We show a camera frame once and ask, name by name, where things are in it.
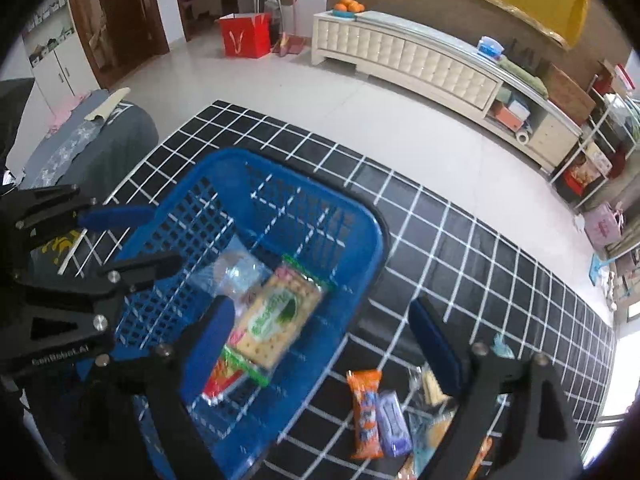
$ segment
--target red gift bag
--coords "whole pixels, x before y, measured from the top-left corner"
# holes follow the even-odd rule
[[[220,18],[227,57],[262,57],[271,51],[269,15],[228,14]]]

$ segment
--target cupboard door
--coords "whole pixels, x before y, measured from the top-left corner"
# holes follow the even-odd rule
[[[63,75],[76,97],[100,88],[98,81],[86,59],[80,39],[72,34],[53,51],[58,57]]]
[[[62,69],[53,52],[49,52],[42,58],[33,67],[32,72],[51,110],[58,110],[73,97],[71,88],[62,74]]]

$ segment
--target cabinet drawer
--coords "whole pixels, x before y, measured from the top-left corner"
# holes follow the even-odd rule
[[[497,85],[473,67],[413,41],[357,25],[318,20],[318,48],[365,59],[421,79],[484,109]]]
[[[577,141],[560,121],[547,114],[531,136],[528,146],[557,166]]]

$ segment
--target wooden door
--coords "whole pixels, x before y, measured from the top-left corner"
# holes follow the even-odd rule
[[[73,97],[71,87],[62,74],[55,51],[49,52],[33,67],[33,76],[52,111],[59,109]]]
[[[53,51],[58,58],[60,68],[71,86],[72,92],[80,97],[100,88],[86,60],[84,50],[77,34],[72,34]]]
[[[122,64],[135,64],[153,55],[152,35],[141,0],[100,0],[113,47]]]

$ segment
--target blue plastic container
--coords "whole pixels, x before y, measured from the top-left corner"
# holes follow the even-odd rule
[[[268,387],[247,380],[217,406],[200,396],[188,404],[228,479],[238,480],[276,439],[334,354],[385,261],[383,229],[359,202],[266,158],[231,148],[197,164],[161,203],[153,221],[138,228],[122,248],[118,259],[163,250],[178,250],[185,258],[176,276],[127,298],[116,341],[141,353],[174,341],[203,314],[210,296],[186,280],[215,260],[234,234],[271,267],[290,254],[335,285]],[[136,403],[154,466],[161,476],[173,478],[146,401],[137,398]]]

